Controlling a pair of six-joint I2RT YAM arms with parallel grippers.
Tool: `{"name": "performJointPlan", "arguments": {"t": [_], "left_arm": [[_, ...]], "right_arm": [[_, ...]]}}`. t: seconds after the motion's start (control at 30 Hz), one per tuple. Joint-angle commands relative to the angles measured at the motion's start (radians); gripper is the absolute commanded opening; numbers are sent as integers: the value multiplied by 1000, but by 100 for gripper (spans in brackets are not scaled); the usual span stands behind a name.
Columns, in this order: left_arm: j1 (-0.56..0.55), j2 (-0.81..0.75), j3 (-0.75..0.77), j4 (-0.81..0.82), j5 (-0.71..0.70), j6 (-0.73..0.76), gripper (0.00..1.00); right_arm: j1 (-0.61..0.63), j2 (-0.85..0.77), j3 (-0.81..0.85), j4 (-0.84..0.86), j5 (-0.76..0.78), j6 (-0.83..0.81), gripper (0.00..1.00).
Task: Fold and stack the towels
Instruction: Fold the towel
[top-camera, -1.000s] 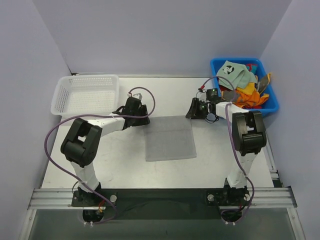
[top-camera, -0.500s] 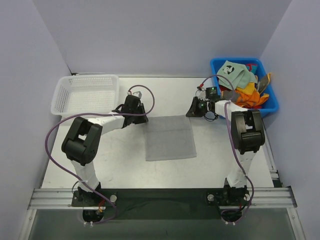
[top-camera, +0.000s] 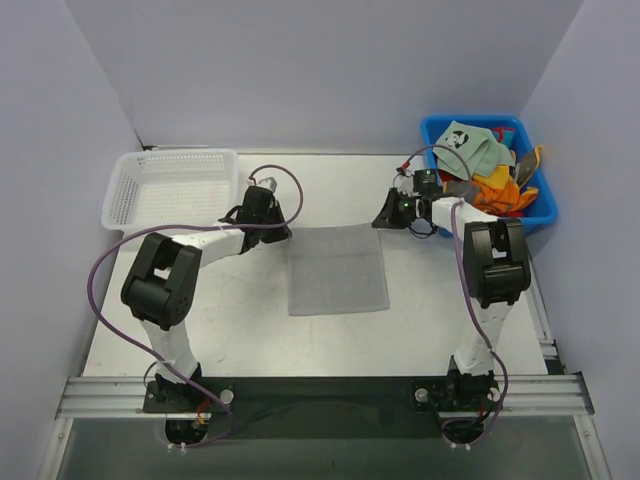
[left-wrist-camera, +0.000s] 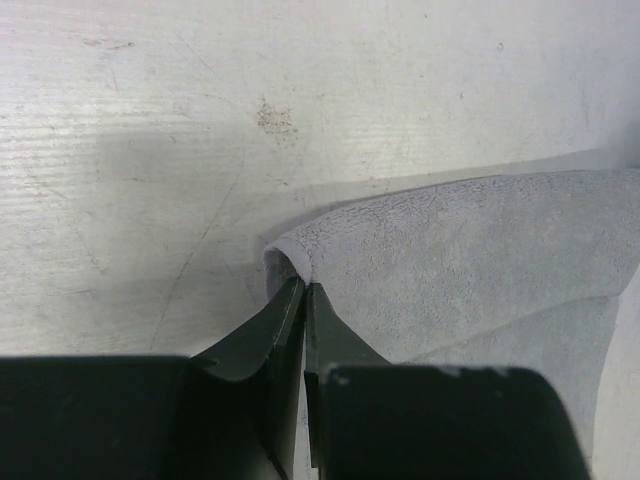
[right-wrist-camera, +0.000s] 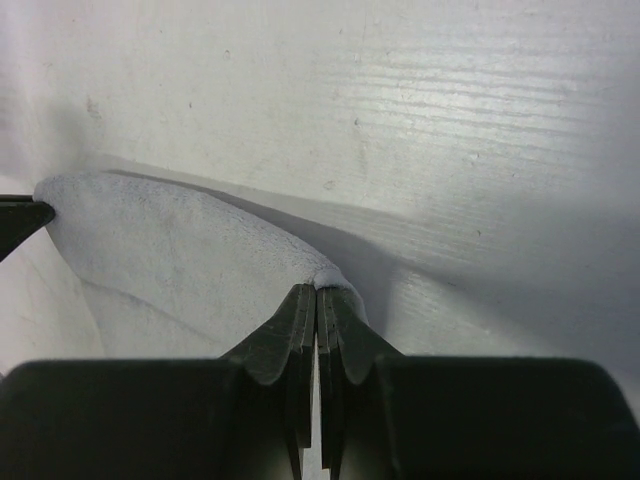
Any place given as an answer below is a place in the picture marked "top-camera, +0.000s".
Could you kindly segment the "grey panda towel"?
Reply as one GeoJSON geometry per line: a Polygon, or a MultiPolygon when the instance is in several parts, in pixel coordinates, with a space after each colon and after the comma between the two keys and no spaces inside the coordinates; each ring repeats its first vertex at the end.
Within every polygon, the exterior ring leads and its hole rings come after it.
{"type": "Polygon", "coordinates": [[[390,308],[378,232],[368,224],[299,228],[289,242],[288,313],[339,315],[390,308]]]}

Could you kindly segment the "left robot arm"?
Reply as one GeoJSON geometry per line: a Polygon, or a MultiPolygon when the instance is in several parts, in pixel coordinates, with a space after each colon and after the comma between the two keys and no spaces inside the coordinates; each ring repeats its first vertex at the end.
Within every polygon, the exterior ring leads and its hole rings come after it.
{"type": "Polygon", "coordinates": [[[195,396],[190,381],[201,378],[186,330],[199,272],[227,257],[242,255],[260,243],[287,240],[291,230],[278,200],[277,186],[267,177],[247,188],[242,203],[212,231],[145,236],[121,290],[128,306],[147,333],[151,348],[164,362],[155,374],[158,389],[179,397],[195,396]]]}

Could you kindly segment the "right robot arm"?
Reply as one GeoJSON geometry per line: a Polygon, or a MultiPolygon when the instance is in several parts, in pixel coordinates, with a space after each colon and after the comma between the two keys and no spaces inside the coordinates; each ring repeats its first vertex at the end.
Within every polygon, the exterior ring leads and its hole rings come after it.
{"type": "Polygon", "coordinates": [[[455,197],[391,188],[374,228],[408,229],[418,220],[450,231],[464,301],[471,317],[449,364],[445,398],[454,405],[484,400],[496,388],[494,366],[504,322],[531,283],[524,226],[455,197]]]}

